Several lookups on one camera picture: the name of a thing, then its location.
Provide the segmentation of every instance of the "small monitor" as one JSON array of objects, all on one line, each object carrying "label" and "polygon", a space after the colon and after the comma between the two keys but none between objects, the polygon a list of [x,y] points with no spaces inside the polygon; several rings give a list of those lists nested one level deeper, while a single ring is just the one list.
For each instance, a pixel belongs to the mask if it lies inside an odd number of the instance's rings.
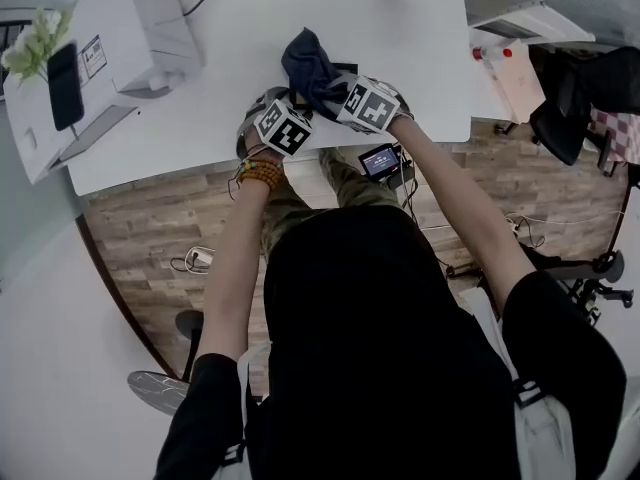
[{"label": "small monitor", "polygon": [[400,159],[391,144],[384,144],[358,157],[367,176],[380,181],[400,167]]}]

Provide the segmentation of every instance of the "camera screen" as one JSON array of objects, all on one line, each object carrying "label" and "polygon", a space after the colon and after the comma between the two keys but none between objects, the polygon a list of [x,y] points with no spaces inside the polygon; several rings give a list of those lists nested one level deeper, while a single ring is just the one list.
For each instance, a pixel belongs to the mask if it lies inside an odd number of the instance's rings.
[{"label": "camera screen", "polygon": [[398,157],[391,150],[391,148],[378,151],[376,154],[363,160],[364,168],[367,170],[369,176],[375,176],[382,171],[391,169],[399,164]]}]

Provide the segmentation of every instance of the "glove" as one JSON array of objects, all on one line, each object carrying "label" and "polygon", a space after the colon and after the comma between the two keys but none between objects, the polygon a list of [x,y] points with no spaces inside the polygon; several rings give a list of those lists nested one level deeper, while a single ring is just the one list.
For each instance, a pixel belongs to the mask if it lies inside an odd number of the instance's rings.
[{"label": "glove", "polygon": [[247,145],[245,144],[245,133],[251,126],[253,126],[256,116],[260,112],[267,110],[275,100],[287,100],[288,101],[289,89],[287,87],[272,87],[262,96],[260,96],[256,102],[247,111],[243,123],[238,128],[237,142],[236,142],[236,154],[240,160],[244,160],[249,156],[247,152]]},{"label": "glove", "polygon": [[[351,91],[353,91],[353,89],[355,88],[359,78],[361,78],[361,77],[358,76],[358,75],[354,75],[353,73],[346,73],[346,74],[340,76],[339,78],[336,78],[333,82],[331,82],[327,86],[327,89],[331,89],[331,90],[333,90],[336,93],[339,93],[341,95],[336,100],[324,100],[322,102],[323,105],[329,111],[331,111],[332,114],[335,115],[334,120],[336,122],[340,122],[338,120],[338,115],[342,111],[345,103],[347,102],[347,99],[348,99],[349,95],[351,94]],[[409,117],[411,119],[414,119],[413,114],[409,110],[409,105],[407,105],[407,102],[405,101],[405,99],[402,97],[400,92],[393,85],[391,85],[391,84],[389,84],[387,82],[378,81],[375,78],[367,78],[367,79],[371,83],[376,85],[378,89],[386,92],[391,97],[395,98],[396,100],[398,100],[400,102],[400,107],[396,111],[395,115],[391,118],[391,120],[389,120],[389,124],[391,124],[391,121],[393,121],[393,119],[395,119],[398,116],[405,116],[405,117]],[[342,124],[345,124],[346,126],[349,126],[349,127],[353,128],[354,130],[359,131],[359,132],[363,132],[363,133],[367,133],[367,134],[376,133],[376,132],[374,132],[372,130],[369,130],[369,129],[366,129],[366,128],[360,126],[358,123],[343,122]]]}]

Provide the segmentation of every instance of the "white strap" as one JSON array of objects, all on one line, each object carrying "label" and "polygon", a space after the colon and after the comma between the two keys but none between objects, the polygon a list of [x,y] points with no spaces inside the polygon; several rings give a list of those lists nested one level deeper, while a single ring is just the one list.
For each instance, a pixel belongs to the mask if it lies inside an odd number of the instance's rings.
[{"label": "white strap", "polygon": [[[507,366],[511,379],[518,381],[516,370],[502,332],[484,290],[473,288],[460,294],[473,310],[487,341]],[[535,396],[526,391],[520,396]],[[575,478],[573,432],[569,412],[552,396],[531,405],[519,406],[514,401],[518,461],[522,480],[568,480]]]},{"label": "white strap", "polygon": [[247,386],[249,385],[249,363],[258,354],[271,346],[271,342],[258,343],[250,347],[238,359],[238,378],[240,379],[240,401],[242,403],[242,439],[245,439],[244,429],[247,426]]}]

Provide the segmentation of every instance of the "wood grain floor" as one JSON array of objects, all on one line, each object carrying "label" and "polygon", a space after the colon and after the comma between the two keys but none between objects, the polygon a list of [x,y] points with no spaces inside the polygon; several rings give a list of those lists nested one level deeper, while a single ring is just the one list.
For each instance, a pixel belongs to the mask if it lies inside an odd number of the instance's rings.
[{"label": "wood grain floor", "polygon": [[[566,222],[621,209],[626,169],[619,169],[614,178],[605,178],[596,167],[597,156],[589,152],[567,167],[543,146],[531,142],[528,127],[503,137],[493,133],[493,125],[476,121],[469,142],[443,147],[505,213]],[[352,159],[367,148],[346,149]],[[194,245],[215,249],[232,205],[227,195],[230,168],[229,164],[203,166],[127,183],[85,198],[87,222],[111,276],[145,332],[178,372],[183,371],[189,344],[177,332],[174,319],[185,309],[202,309],[205,276],[176,272],[169,262],[184,257]],[[286,171],[310,206],[336,206],[315,159],[289,163]],[[454,266],[472,263],[456,233],[451,228],[437,228],[447,222],[424,178],[419,176],[419,181],[414,211],[436,254]],[[591,259],[609,246],[617,219],[611,214],[576,225],[532,223],[533,241],[538,243],[544,237],[540,247],[544,254]],[[526,234],[522,239],[529,243]],[[268,338],[262,301],[265,268],[262,262],[249,329],[252,343]],[[473,279],[461,279],[450,281],[450,286],[457,296],[474,283]],[[251,373],[254,393],[265,392],[265,357],[252,366]]]}]

